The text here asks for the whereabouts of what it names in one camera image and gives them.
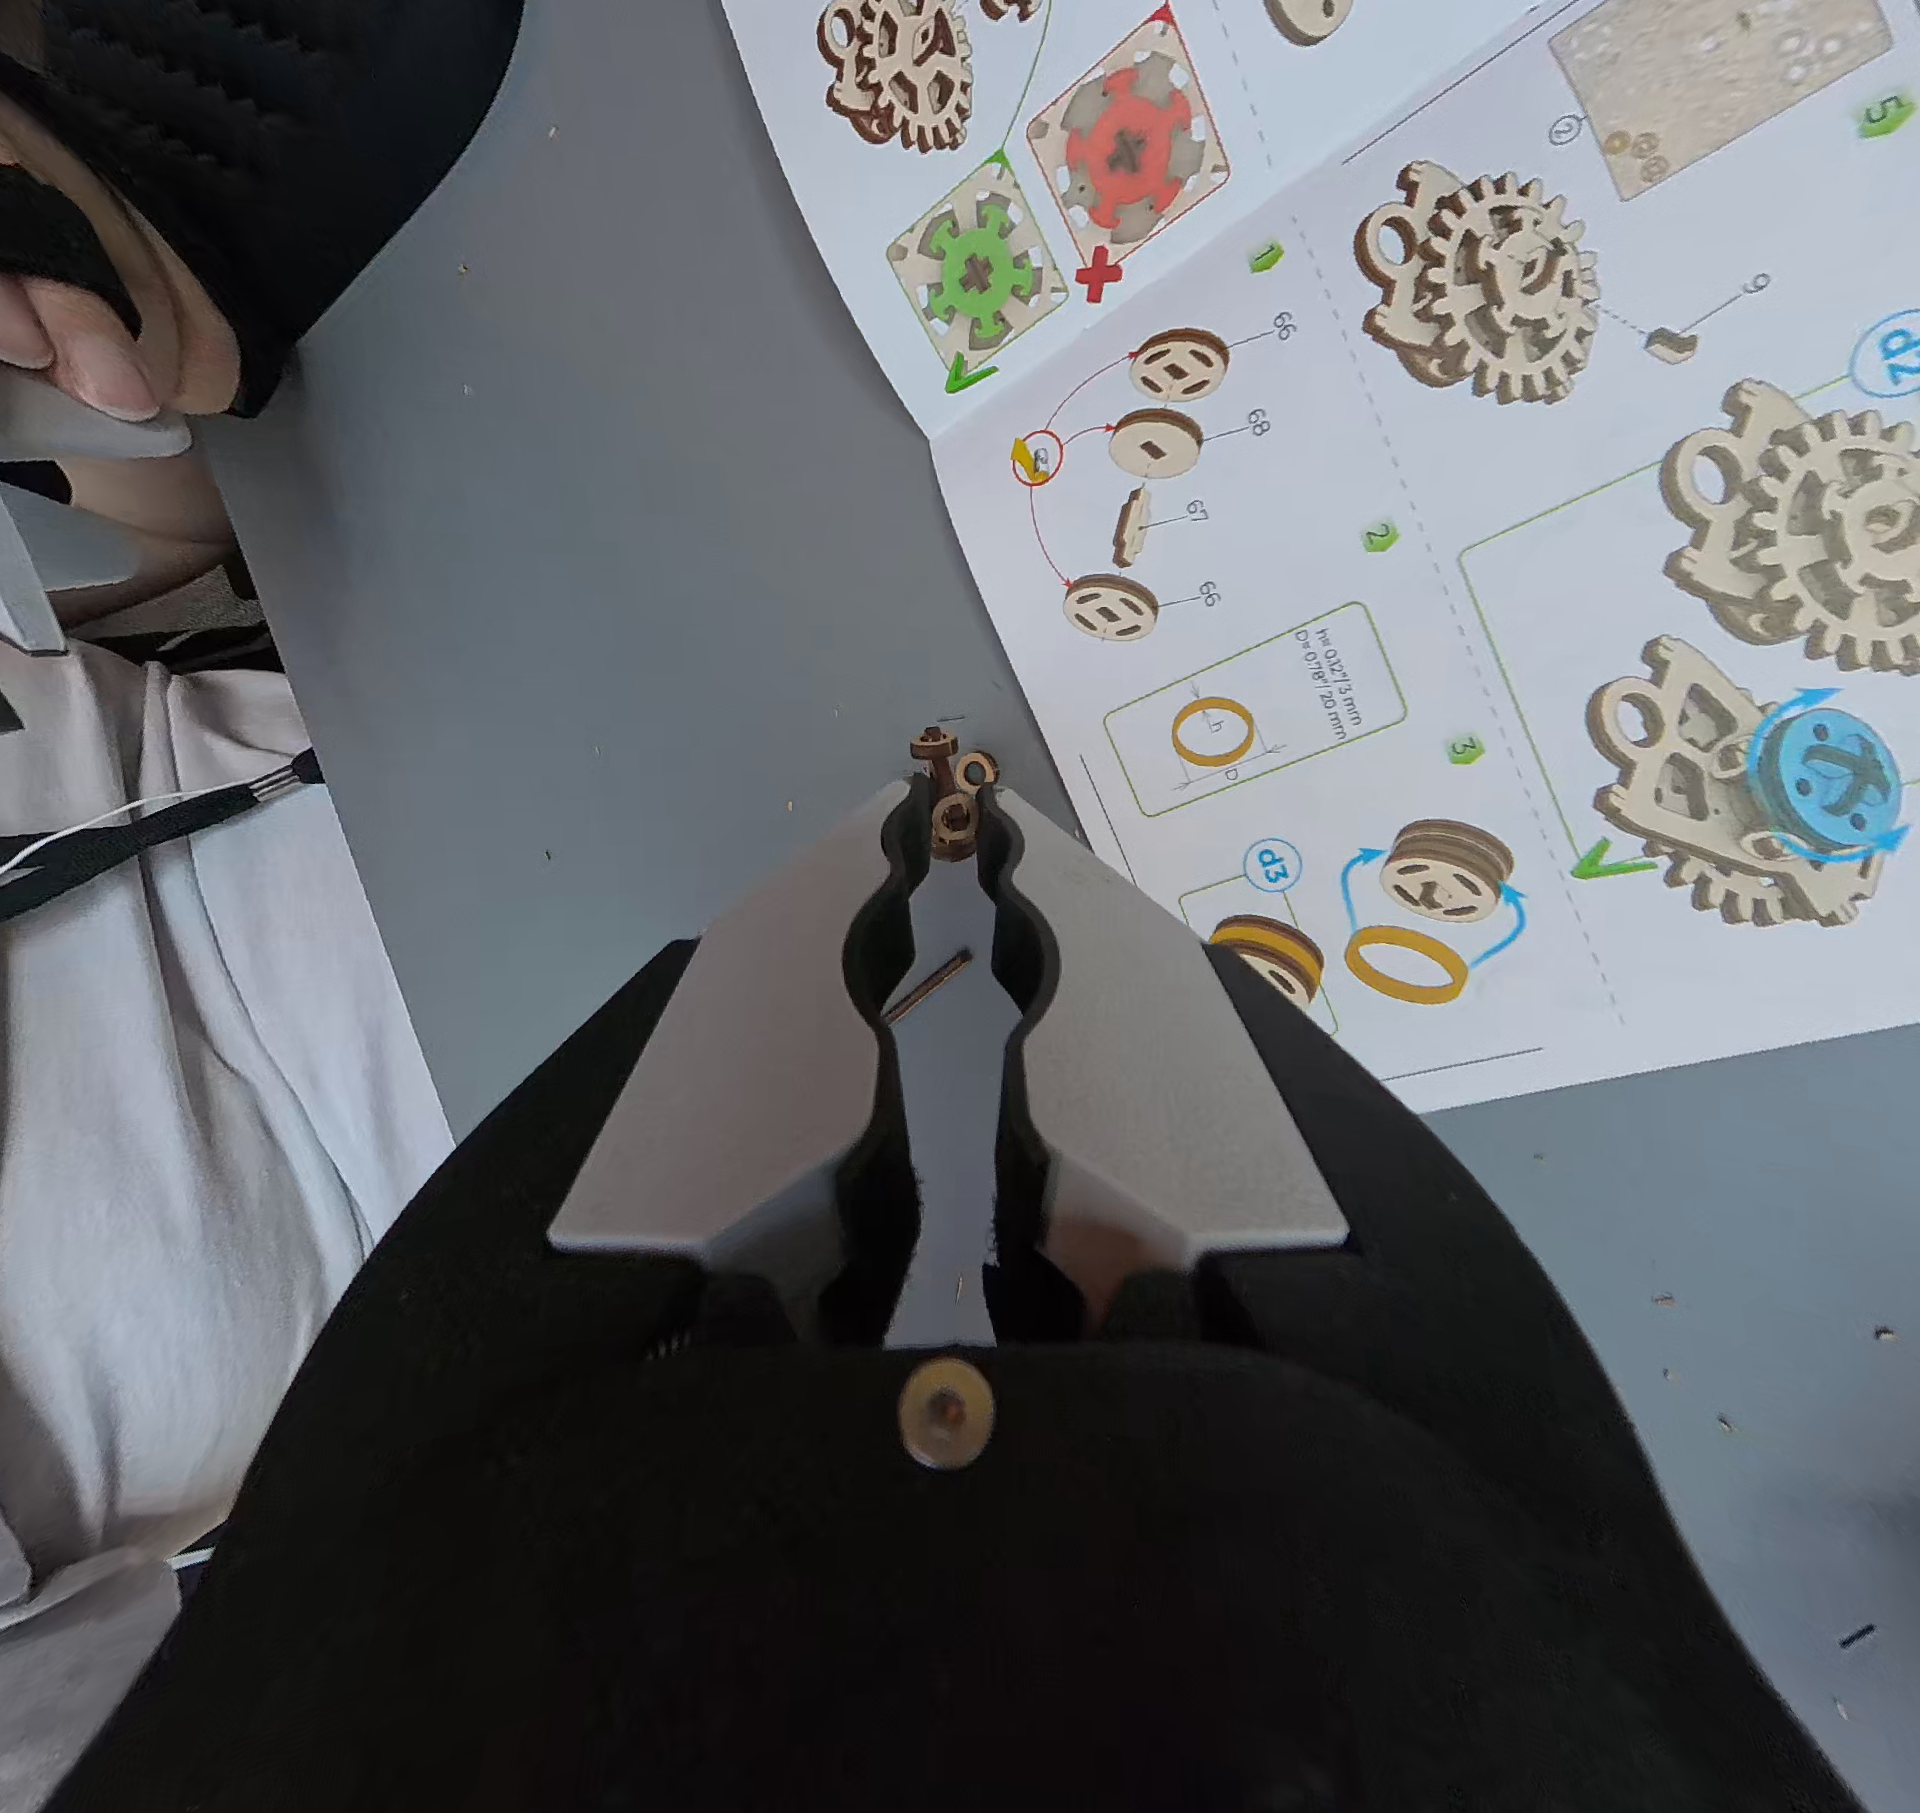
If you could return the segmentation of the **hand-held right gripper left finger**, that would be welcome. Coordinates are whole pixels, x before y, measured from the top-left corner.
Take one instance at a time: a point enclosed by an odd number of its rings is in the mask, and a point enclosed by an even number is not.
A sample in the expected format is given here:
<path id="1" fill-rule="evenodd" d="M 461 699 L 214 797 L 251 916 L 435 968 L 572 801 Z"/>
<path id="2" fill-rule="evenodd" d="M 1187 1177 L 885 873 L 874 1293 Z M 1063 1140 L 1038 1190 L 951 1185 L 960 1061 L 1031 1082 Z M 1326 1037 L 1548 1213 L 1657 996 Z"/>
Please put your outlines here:
<path id="1" fill-rule="evenodd" d="M 804 1330 L 880 1341 L 920 1235 L 883 1020 L 914 971 L 917 884 L 908 781 L 721 914 L 549 1239 L 751 1275 Z"/>

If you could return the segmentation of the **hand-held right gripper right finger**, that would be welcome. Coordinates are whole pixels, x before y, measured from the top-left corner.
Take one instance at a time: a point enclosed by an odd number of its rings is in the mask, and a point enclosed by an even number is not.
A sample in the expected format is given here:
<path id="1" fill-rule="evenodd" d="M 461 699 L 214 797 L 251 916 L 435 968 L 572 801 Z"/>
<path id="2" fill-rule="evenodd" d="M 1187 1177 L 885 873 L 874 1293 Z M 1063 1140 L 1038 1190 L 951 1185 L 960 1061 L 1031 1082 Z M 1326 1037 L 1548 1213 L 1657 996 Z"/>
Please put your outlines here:
<path id="1" fill-rule="evenodd" d="M 1012 793 L 981 797 L 993 973 L 1020 1020 L 996 1130 L 993 1322 L 1098 1322 L 1136 1272 L 1348 1226 L 1208 949 Z"/>

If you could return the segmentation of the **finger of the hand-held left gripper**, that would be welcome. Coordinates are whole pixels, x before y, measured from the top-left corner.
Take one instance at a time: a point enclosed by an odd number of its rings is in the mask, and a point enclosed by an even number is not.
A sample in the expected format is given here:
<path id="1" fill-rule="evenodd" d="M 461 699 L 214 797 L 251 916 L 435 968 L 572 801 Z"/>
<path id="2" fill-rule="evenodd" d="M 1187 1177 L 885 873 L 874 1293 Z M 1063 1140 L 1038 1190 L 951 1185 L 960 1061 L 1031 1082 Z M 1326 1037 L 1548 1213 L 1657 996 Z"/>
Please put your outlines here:
<path id="1" fill-rule="evenodd" d="M 64 506 L 3 482 L 3 640 L 28 656 L 67 651 L 57 593 L 165 593 L 133 533 L 81 506 Z"/>

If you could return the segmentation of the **small wooden ring part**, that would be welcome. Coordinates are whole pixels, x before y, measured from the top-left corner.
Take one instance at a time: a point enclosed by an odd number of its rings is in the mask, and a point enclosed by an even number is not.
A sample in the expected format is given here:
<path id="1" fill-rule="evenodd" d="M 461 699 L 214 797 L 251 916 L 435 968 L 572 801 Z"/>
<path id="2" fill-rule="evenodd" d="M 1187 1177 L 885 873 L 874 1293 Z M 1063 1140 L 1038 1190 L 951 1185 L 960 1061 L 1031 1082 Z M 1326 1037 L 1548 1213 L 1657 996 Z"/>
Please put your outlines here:
<path id="1" fill-rule="evenodd" d="M 999 777 L 996 755 L 963 749 L 938 721 L 917 732 L 908 752 L 933 781 L 933 856 L 938 862 L 969 859 L 976 850 L 978 797 Z"/>

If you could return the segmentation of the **grey desk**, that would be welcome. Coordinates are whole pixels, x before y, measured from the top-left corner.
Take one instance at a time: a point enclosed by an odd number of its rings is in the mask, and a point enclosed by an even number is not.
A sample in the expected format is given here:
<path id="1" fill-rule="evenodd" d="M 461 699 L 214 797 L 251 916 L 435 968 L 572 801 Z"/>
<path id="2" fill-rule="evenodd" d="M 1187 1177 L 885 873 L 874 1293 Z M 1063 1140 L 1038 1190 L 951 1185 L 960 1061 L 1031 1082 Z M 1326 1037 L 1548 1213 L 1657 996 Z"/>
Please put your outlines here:
<path id="1" fill-rule="evenodd" d="M 456 1136 L 923 721 L 1074 828 L 718 0 L 526 0 L 461 167 L 203 451 Z M 1897 1031 L 1430 1119 L 1873 1808 L 1915 1808 L 1914 1102 Z"/>

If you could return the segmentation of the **person's left hand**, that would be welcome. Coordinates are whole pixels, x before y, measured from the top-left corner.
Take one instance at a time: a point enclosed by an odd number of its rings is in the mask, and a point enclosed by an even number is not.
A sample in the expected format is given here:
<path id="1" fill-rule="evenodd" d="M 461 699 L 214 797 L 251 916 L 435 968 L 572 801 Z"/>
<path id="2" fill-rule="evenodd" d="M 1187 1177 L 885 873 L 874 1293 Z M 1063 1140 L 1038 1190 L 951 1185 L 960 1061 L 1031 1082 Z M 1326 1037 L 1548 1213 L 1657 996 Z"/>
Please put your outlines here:
<path id="1" fill-rule="evenodd" d="M 220 412 L 241 384 L 228 318 L 172 244 L 21 103 L 3 103 L 3 161 L 70 200 L 103 242 L 140 329 L 99 295 L 36 275 L 3 277 L 3 357 L 114 420 Z"/>

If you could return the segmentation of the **thin wooden stick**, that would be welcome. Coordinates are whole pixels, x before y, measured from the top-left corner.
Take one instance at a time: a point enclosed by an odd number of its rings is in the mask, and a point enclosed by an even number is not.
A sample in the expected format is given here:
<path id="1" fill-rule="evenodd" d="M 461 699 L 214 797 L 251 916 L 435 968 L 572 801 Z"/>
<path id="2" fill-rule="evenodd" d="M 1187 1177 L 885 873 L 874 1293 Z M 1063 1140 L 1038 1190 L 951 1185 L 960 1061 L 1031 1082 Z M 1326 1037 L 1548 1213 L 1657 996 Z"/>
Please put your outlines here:
<path id="1" fill-rule="evenodd" d="M 914 1010 L 923 1007 L 928 999 L 941 990 L 947 985 L 957 979 L 974 960 L 969 947 L 957 949 L 948 960 L 938 964 L 926 978 L 920 978 L 914 987 L 906 987 L 899 999 L 883 1010 L 883 1022 L 887 1027 L 896 1027 L 906 1020 Z"/>

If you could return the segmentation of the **person in white shirt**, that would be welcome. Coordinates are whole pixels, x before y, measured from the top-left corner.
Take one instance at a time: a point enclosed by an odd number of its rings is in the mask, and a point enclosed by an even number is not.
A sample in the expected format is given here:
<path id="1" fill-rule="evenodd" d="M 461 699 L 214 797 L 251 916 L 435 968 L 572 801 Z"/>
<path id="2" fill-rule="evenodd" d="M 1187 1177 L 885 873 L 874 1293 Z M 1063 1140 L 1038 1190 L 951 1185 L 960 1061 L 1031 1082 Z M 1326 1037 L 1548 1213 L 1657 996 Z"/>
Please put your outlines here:
<path id="1" fill-rule="evenodd" d="M 5 1706 L 146 1649 L 451 1136 L 324 788 L 5 928 Z"/>

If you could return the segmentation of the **printed assembly instruction booklet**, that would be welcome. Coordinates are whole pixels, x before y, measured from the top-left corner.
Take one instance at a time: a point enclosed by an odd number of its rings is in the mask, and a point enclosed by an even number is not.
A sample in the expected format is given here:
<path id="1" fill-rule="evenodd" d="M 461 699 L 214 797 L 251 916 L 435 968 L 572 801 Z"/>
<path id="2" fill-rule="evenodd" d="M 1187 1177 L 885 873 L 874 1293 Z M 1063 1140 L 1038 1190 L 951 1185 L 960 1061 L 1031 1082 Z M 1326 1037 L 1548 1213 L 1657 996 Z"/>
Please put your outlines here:
<path id="1" fill-rule="evenodd" d="M 1915 1022 L 1915 0 L 721 0 L 1092 845 L 1420 1109 Z"/>

